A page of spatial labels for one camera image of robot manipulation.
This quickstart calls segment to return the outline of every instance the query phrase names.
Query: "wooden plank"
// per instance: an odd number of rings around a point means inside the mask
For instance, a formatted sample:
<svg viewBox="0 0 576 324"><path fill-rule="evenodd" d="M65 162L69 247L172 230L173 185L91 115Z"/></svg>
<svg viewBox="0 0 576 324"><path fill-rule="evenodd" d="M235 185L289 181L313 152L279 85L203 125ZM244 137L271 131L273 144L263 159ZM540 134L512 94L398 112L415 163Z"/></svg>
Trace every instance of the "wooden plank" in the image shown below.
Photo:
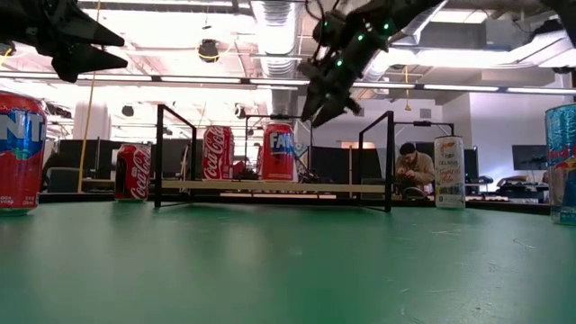
<svg viewBox="0 0 576 324"><path fill-rule="evenodd" d="M383 194L383 185L362 184L296 184L263 183L245 181L163 181L166 189L216 189L216 190L263 190L320 193L370 193Z"/></svg>

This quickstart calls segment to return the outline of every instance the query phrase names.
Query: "man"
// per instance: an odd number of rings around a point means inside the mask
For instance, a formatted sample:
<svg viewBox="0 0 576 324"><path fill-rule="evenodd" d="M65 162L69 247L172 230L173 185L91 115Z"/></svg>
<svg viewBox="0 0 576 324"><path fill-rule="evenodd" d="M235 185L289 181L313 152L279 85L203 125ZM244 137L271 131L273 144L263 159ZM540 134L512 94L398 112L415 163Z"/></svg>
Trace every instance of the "man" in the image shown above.
<svg viewBox="0 0 576 324"><path fill-rule="evenodd" d="M411 180L414 185L423 189L434 181L434 163L425 153L416 151L412 143L400 147L400 157L396 160L396 176Z"/></svg>

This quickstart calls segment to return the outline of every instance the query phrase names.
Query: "coca-cola can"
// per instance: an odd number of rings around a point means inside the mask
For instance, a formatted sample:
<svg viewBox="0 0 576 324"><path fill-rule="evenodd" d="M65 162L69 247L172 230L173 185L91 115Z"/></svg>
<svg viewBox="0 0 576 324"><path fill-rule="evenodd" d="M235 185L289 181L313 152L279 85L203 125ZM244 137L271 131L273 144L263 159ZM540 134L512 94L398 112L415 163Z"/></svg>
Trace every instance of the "coca-cola can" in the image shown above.
<svg viewBox="0 0 576 324"><path fill-rule="evenodd" d="M232 128L209 126L202 144L202 174L204 180L232 180L234 135Z"/></svg>
<svg viewBox="0 0 576 324"><path fill-rule="evenodd" d="M122 144L116 161L114 199L146 201L150 186L150 146Z"/></svg>

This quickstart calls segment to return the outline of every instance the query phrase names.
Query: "white can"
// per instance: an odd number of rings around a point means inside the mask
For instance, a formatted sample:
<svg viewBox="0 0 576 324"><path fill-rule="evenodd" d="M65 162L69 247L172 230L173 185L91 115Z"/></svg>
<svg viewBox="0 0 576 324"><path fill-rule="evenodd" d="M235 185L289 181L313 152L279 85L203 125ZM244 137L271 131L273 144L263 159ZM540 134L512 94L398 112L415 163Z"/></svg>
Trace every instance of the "white can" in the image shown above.
<svg viewBox="0 0 576 324"><path fill-rule="evenodd" d="M434 140L436 170L436 207L464 208L466 204L464 176L464 142L458 136Z"/></svg>

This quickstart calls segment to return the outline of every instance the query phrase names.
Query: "ductwork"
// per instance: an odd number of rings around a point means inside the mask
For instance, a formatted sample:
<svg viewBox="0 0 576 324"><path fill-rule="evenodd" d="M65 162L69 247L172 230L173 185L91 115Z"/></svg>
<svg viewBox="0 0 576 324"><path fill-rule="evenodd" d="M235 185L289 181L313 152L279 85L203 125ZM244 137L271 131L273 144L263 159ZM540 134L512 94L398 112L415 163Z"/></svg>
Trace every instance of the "ductwork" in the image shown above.
<svg viewBox="0 0 576 324"><path fill-rule="evenodd" d="M287 1L252 1L257 23L258 48L262 54L296 54L298 14L301 5ZM262 58L260 64L265 77L292 78L298 61L291 58ZM272 114L295 115L289 90L272 90Z"/></svg>
<svg viewBox="0 0 576 324"><path fill-rule="evenodd" d="M432 18L448 3L449 0L445 0L435 7L432 7L425 12L419 14L414 18L408 26L406 26L402 31L391 37L391 41L394 43L407 42L410 45L418 45L420 41L420 34L424 28L432 21ZM365 82L376 82L379 81L386 70L388 70L389 65L383 64L387 59L385 57L385 52L380 52L373 59L373 62L364 71ZM352 92L352 96L356 97L360 95L362 90L356 89Z"/></svg>

